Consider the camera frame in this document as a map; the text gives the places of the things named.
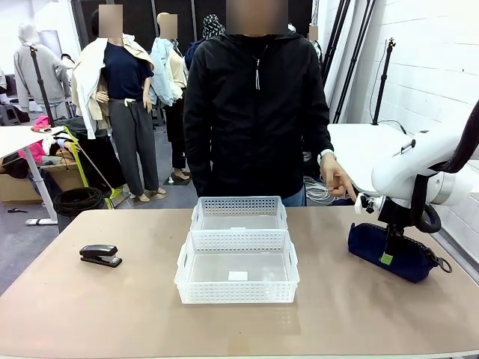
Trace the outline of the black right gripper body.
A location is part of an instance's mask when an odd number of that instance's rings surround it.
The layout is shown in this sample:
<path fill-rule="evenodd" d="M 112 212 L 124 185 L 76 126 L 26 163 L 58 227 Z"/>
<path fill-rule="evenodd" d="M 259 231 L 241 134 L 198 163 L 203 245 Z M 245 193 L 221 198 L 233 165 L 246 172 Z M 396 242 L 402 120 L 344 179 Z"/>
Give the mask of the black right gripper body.
<path fill-rule="evenodd" d="M 389 197 L 385 199 L 379 211 L 378 221 L 393 224 L 401 228 L 412 226 L 410 209 L 400 206 Z"/>

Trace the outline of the navy zipper pouch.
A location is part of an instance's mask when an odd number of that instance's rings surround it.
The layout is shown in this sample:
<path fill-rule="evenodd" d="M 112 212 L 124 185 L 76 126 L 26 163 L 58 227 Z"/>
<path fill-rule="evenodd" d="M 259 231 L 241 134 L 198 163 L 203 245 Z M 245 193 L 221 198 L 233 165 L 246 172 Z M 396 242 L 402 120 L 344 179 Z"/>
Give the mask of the navy zipper pouch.
<path fill-rule="evenodd" d="M 349 252 L 410 283 L 420 283 L 437 267 L 448 274 L 453 271 L 446 259 L 436 256 L 431 248 L 405 235 L 403 239 L 396 237 L 391 265 L 382 264 L 380 259 L 385 248 L 386 233 L 386 227 L 379 225 L 352 224 L 348 235 Z"/>

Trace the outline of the person's right forearm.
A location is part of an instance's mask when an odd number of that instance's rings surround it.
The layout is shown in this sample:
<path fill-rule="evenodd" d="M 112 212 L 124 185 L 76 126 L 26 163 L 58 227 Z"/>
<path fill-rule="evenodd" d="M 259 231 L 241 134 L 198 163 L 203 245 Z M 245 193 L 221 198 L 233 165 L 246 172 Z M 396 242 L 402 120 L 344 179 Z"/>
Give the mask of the person's right forearm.
<path fill-rule="evenodd" d="M 211 177 L 211 126 L 202 117 L 185 116 L 186 159 L 198 197 L 207 195 Z"/>

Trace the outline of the person's left hand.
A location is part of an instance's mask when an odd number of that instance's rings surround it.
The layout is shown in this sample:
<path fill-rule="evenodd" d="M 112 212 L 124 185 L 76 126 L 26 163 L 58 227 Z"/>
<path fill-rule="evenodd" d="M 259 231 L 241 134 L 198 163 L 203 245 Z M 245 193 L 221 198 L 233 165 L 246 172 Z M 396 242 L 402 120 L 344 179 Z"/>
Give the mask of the person's left hand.
<path fill-rule="evenodd" d="M 350 178 L 337 160 L 320 166 L 320 173 L 331 196 L 345 197 L 348 195 L 353 202 L 356 201 L 356 193 Z"/>

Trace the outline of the black stand with knob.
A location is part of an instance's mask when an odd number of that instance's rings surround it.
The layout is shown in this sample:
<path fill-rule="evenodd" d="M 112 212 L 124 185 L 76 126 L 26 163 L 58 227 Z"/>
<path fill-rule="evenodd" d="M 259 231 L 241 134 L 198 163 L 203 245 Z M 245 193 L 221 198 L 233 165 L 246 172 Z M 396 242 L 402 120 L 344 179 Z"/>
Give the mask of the black stand with knob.
<path fill-rule="evenodd" d="M 396 46 L 396 43 L 393 38 L 390 38 L 387 43 L 387 47 L 385 50 L 385 61 L 383 64 L 383 69 L 382 69 L 382 75 L 381 75 L 381 82 L 379 85 L 379 90 L 377 94 L 377 100 L 376 100 L 376 105 L 375 105 L 375 110 L 373 113 L 373 118 L 372 118 L 372 124 L 374 126 L 377 126 L 379 124 L 379 113 L 380 113 L 380 108 L 381 108 L 381 103 L 382 103 L 382 97 L 384 94 L 385 90 L 385 83 L 388 78 L 388 67 L 391 59 L 391 53 Z"/>

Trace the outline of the leaning black stand poles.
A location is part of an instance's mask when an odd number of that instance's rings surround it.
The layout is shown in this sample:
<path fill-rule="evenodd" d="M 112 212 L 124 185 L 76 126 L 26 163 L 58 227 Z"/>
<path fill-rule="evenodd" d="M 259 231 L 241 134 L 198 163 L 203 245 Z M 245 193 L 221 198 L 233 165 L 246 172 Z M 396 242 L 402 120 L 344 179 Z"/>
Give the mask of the leaning black stand poles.
<path fill-rule="evenodd" d="M 377 0 L 321 0 L 323 81 L 331 123 L 345 121 L 350 92 Z"/>

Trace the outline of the person with patterned cap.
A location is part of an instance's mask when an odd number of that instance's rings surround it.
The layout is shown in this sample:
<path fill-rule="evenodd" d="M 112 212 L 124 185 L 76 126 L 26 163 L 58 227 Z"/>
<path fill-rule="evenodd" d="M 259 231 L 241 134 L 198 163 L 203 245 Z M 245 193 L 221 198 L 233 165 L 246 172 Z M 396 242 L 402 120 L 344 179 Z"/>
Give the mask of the person with patterned cap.
<path fill-rule="evenodd" d="M 202 38 L 193 43 L 190 43 L 189 48 L 184 56 L 186 69 L 190 71 L 192 60 L 196 49 L 205 41 L 211 37 L 219 36 L 225 31 L 225 27 L 220 23 L 219 18 L 214 13 L 204 17 Z"/>

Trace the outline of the mannequin with light blue jacket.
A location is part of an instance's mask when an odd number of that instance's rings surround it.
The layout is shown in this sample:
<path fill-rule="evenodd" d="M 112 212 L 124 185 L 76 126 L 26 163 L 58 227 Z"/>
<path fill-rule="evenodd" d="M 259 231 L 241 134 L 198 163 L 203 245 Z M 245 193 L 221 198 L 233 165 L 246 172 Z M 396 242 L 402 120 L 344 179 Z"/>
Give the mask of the mannequin with light blue jacket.
<path fill-rule="evenodd" d="M 153 41 L 150 58 L 153 78 L 149 96 L 155 108 L 165 112 L 166 133 L 171 144 L 173 181 L 188 181 L 185 141 L 183 134 L 183 103 L 187 85 L 185 63 L 177 43 L 177 15 L 157 15 L 159 36 Z"/>

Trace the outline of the black stapler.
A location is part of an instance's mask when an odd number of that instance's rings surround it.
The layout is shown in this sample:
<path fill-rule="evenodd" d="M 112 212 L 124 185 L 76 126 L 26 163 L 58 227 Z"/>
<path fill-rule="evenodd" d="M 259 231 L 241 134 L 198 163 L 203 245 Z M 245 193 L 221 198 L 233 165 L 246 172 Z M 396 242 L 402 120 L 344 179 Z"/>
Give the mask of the black stapler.
<path fill-rule="evenodd" d="M 117 256 L 115 245 L 86 245 L 80 251 L 80 260 L 110 268 L 117 268 L 122 259 Z"/>

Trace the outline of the cardboard box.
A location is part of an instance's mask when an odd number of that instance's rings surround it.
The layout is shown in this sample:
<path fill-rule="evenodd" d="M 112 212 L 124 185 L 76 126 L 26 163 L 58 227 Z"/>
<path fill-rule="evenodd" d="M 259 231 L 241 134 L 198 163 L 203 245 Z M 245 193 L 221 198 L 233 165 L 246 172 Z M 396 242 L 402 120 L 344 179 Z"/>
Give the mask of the cardboard box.
<path fill-rule="evenodd" d="M 50 165 L 40 167 L 48 172 L 62 191 L 83 187 L 77 164 Z M 41 203 L 42 197 L 34 190 L 29 179 L 15 179 L 8 174 L 0 174 L 0 202 Z"/>

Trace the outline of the pink cloth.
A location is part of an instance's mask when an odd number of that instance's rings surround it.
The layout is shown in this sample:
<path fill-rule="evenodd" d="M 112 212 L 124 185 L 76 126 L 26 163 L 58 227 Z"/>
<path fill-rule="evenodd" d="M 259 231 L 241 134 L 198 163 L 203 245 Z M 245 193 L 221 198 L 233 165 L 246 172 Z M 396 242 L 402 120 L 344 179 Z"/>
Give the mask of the pink cloth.
<path fill-rule="evenodd" d="M 31 132 L 45 135 L 43 139 L 28 146 L 37 165 L 44 165 L 44 159 L 49 156 L 50 148 L 55 142 L 49 128 L 49 118 L 46 115 L 39 116 L 36 123 L 30 127 Z"/>

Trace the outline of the black tripod pole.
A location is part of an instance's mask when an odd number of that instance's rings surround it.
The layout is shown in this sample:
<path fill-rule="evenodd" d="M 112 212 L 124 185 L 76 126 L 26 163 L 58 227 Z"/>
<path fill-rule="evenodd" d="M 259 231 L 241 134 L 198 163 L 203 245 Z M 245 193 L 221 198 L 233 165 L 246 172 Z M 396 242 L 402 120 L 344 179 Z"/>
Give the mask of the black tripod pole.
<path fill-rule="evenodd" d="M 40 88 L 40 92 L 41 92 L 42 99 L 43 99 L 43 104 L 44 104 L 45 109 L 46 109 L 46 115 L 47 115 L 48 120 L 49 120 L 49 125 L 51 127 L 53 127 L 55 125 L 55 121 L 54 121 L 53 116 L 52 116 L 52 111 L 51 111 L 51 108 L 49 106 L 49 100 L 48 100 L 48 97 L 47 97 L 47 94 L 46 94 L 46 89 L 44 87 L 43 79 L 42 79 L 42 76 L 41 76 L 41 73 L 40 73 L 39 64 L 37 62 L 37 49 L 35 47 L 33 47 L 32 45 L 30 45 L 29 46 L 29 51 L 30 51 L 32 61 L 34 63 L 34 68 L 35 68 L 35 72 L 36 72 L 36 75 L 37 75 L 37 83 L 38 83 L 39 88 Z"/>

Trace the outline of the figure in grey hoodie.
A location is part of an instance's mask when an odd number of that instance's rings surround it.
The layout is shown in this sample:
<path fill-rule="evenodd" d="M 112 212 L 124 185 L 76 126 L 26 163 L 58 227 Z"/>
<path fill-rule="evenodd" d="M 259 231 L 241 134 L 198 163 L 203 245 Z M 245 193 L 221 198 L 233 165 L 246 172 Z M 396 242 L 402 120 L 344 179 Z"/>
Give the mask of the figure in grey hoodie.
<path fill-rule="evenodd" d="M 70 98 L 70 83 L 67 68 L 60 58 L 40 43 L 38 33 L 31 23 L 19 25 L 21 45 L 14 52 L 13 65 L 19 107 L 30 111 L 30 100 L 34 100 L 46 113 L 46 105 L 38 80 L 43 80 L 46 98 L 52 116 L 67 117 L 66 101 Z"/>

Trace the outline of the dark step stool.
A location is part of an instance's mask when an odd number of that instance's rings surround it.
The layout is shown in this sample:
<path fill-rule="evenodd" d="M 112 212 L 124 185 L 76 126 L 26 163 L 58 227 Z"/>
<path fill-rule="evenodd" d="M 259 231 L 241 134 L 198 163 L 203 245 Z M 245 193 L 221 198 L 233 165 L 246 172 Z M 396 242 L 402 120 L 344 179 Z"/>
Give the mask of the dark step stool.
<path fill-rule="evenodd" d="M 18 126 L 20 124 L 18 109 L 14 105 L 0 104 L 0 126 Z"/>

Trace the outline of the lime green frame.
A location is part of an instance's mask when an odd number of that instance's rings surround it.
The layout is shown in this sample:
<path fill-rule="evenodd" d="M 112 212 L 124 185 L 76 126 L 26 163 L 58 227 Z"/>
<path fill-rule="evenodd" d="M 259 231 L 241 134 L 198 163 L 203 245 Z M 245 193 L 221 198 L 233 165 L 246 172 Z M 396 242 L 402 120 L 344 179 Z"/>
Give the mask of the lime green frame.
<path fill-rule="evenodd" d="M 84 187 L 100 190 L 107 208 L 116 209 L 124 200 L 126 180 L 109 135 L 102 132 L 95 139 L 88 139 L 86 129 L 72 123 L 64 124 L 63 132 Z"/>

